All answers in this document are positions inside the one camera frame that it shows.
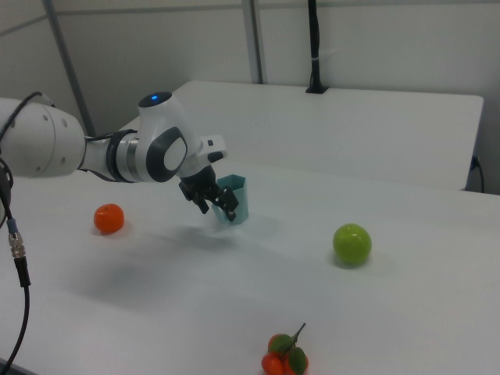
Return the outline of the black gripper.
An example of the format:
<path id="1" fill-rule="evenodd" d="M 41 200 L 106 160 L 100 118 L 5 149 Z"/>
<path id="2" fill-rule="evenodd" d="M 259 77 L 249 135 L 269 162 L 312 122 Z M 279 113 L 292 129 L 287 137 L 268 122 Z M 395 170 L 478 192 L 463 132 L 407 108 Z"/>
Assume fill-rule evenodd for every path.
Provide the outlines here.
<path id="1" fill-rule="evenodd" d="M 214 202 L 218 195 L 218 207 L 228 220 L 236 218 L 239 201 L 230 187 L 220 189 L 216 183 L 216 174 L 211 165 L 190 177 L 182 177 L 179 187 L 188 201 L 193 201 L 202 214 L 209 211 L 207 200 Z"/>

